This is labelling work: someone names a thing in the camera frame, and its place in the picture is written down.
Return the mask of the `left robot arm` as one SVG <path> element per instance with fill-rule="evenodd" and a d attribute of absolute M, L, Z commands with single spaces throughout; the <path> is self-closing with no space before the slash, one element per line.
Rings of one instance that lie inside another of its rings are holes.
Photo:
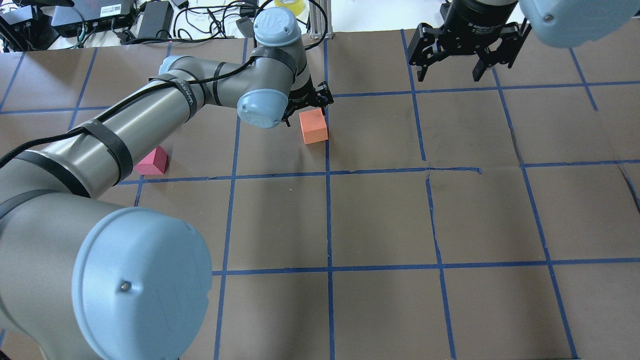
<path fill-rule="evenodd" d="M 212 263 L 194 226 L 99 200 L 131 175 L 160 176 L 161 143 L 205 107 L 270 129 L 333 103 L 314 86 L 293 11 L 238 19 L 243 64 L 170 55 L 157 75 L 66 133 L 1 158 L 1 328 L 46 360 L 178 360 L 205 319 Z"/>

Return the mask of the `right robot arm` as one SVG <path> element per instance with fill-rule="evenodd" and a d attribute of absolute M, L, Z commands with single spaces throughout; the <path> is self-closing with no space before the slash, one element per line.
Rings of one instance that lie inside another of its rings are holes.
<path fill-rule="evenodd" d="M 531 32 L 547 46 L 574 48 L 608 36 L 639 7 L 637 0 L 446 0 L 441 27 L 417 26 L 407 62 L 423 82 L 432 64 L 476 55 L 471 76 L 478 82 L 496 65 L 512 68 Z"/>

